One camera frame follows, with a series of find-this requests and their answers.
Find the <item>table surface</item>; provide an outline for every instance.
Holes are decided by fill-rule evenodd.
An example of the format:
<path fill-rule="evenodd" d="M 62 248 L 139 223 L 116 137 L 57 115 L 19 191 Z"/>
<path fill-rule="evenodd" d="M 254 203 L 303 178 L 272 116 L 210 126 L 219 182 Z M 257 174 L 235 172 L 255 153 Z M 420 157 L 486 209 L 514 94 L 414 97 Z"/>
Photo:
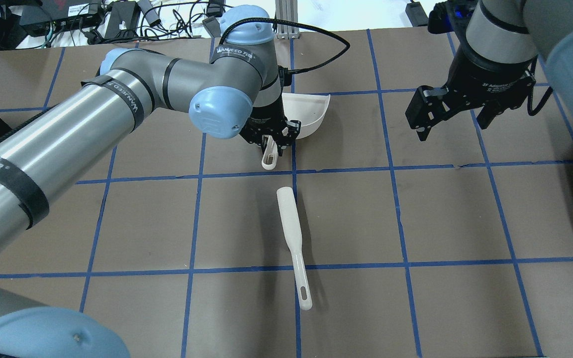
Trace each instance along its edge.
<path fill-rule="evenodd" d="M 157 109 L 3 252 L 0 287 L 91 315 L 136 358 L 573 357 L 562 102 L 484 131 L 463 112 L 421 143 L 405 107 L 417 86 L 445 82 L 456 39 L 340 34 L 346 55 L 285 88 L 332 97 L 273 172 L 241 138 Z M 17 125 L 61 102 L 117 46 L 0 52 L 0 116 Z M 207 61 L 213 41 L 140 47 Z M 276 47 L 300 68 L 340 46 L 307 32 Z M 310 311 L 298 308 L 281 186 L 298 197 Z"/>

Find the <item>wire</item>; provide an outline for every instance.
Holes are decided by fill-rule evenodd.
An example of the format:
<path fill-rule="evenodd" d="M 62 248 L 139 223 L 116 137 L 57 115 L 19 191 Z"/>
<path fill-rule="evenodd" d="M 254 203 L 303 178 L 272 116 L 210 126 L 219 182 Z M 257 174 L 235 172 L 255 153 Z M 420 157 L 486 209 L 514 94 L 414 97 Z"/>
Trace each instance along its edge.
<path fill-rule="evenodd" d="M 327 64 L 330 64 L 331 62 L 336 60 L 338 57 L 340 57 L 341 55 L 346 53 L 346 51 L 348 51 L 349 48 L 351 48 L 351 44 L 348 41 L 346 41 L 346 39 L 344 39 L 342 36 L 334 34 L 333 32 L 330 32 L 330 31 L 325 30 L 325 29 L 320 29 L 320 27 L 316 27 L 316 26 L 312 26 L 312 25 L 305 25 L 304 23 L 280 20 L 280 19 L 276 19 L 276 18 L 263 18 L 263 17 L 251 17 L 251 18 L 246 18 L 246 19 L 243 19 L 243 20 L 240 20 L 240 21 L 233 23 L 230 27 L 228 27 L 225 30 L 225 32 L 223 32 L 223 34 L 220 38 L 220 43 L 218 43 L 218 44 L 222 45 L 223 43 L 225 43 L 227 36 L 229 36 L 229 34 L 232 32 L 232 30 L 234 30 L 236 27 L 243 25 L 244 23 L 249 23 L 249 22 L 277 23 L 278 25 L 294 26 L 294 27 L 299 27 L 301 29 L 312 30 L 312 31 L 318 32 L 320 34 L 326 35 L 330 38 L 334 38 L 337 41 L 344 44 L 343 50 L 338 52 L 336 55 L 334 55 L 333 57 L 331 57 L 327 61 L 324 61 L 323 63 L 317 64 L 317 65 L 312 66 L 312 67 L 300 68 L 297 70 L 288 70 L 286 72 L 287 74 L 297 75 L 298 73 L 305 73 L 305 72 L 309 72 L 312 70 L 317 70 L 318 68 L 321 68 L 321 67 L 326 66 Z"/>
<path fill-rule="evenodd" d="M 532 77 L 534 77 L 537 62 L 538 62 L 538 57 L 535 57 L 534 60 L 532 60 L 532 64 L 530 64 L 530 72 L 532 73 Z M 532 90 L 527 95 L 527 114 L 530 116 L 535 116 L 539 114 L 541 109 L 543 109 L 543 106 L 545 106 L 545 104 L 550 99 L 550 96 L 552 96 L 552 93 L 554 93 L 554 89 L 548 87 L 548 89 L 543 94 L 543 98 L 541 98 L 539 104 L 536 106 L 536 108 L 532 109 L 532 102 L 534 102 L 534 86 L 532 86 Z"/>

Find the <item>white sticker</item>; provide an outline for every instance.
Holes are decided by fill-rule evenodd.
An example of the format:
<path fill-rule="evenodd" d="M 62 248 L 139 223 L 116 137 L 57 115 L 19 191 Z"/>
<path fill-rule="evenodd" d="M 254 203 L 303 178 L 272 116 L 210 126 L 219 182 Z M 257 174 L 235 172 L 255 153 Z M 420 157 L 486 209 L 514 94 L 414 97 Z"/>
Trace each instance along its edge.
<path fill-rule="evenodd" d="M 73 5 L 68 7 L 68 17 L 77 16 L 79 14 L 87 14 L 89 7 L 89 4 Z"/>

